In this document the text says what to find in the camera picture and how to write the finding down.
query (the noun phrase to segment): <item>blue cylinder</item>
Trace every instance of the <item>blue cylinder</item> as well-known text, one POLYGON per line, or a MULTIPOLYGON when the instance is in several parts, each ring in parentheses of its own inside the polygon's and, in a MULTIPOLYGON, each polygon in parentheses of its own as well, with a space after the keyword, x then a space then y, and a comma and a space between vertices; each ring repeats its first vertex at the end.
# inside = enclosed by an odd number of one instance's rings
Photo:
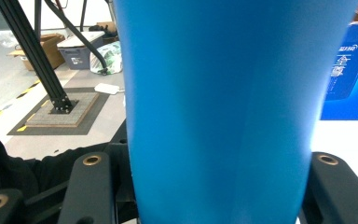
POLYGON ((295 223, 357 1, 115 6, 142 223, 295 223))

